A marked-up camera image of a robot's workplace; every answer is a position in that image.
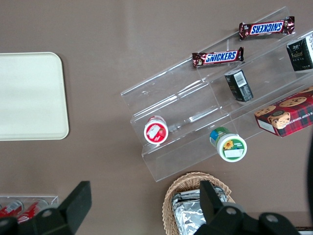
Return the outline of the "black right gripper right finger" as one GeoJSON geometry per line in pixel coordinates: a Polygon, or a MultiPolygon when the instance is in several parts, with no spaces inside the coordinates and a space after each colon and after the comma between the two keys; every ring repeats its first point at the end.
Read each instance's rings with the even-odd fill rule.
{"type": "Polygon", "coordinates": [[[244,212],[234,203],[223,203],[209,181],[200,183],[200,206],[206,223],[197,235],[241,235],[244,212]]]}

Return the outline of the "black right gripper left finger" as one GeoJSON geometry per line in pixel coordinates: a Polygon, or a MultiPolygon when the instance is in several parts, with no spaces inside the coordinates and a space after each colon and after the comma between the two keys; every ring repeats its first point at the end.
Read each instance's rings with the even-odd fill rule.
{"type": "Polygon", "coordinates": [[[81,181],[56,208],[41,211],[32,220],[35,235],[74,235],[91,209],[90,181],[81,181]]]}

